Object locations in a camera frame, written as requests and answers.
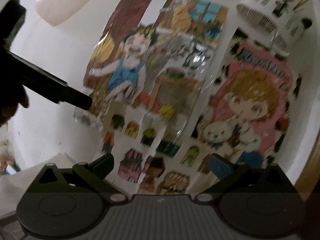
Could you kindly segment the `girl with teddy poster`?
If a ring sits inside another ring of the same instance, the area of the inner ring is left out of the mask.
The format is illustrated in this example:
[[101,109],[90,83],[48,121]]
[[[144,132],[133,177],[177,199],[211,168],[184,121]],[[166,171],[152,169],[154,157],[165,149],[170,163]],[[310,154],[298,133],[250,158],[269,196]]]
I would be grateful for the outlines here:
[[284,57],[236,29],[191,136],[210,153],[263,168],[279,152],[301,83]]

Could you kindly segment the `boy cartoon poster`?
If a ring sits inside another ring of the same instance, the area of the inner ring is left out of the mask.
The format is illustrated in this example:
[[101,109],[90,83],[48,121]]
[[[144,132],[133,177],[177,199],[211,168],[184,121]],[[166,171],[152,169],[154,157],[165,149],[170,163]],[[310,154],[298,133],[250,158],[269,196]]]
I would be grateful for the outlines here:
[[93,48],[76,120],[100,126],[111,103],[184,129],[219,43],[228,8],[208,0],[120,0]]

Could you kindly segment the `houses drawing paper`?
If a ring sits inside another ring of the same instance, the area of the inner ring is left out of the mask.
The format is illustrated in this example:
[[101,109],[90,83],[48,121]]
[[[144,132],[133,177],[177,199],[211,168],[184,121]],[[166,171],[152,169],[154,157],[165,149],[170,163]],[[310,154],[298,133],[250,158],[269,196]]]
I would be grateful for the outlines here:
[[114,157],[107,182],[127,194],[196,194],[218,182],[210,151],[169,132],[158,114],[113,102],[103,115],[103,153]]

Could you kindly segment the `white plastic basket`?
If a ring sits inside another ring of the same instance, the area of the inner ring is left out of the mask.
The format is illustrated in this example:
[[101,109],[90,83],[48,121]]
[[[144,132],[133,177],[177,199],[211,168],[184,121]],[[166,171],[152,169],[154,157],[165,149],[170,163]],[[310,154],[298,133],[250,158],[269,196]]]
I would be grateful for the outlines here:
[[312,20],[302,15],[302,7],[310,0],[242,0],[236,5],[251,26],[271,39],[271,47],[285,56],[291,53]]

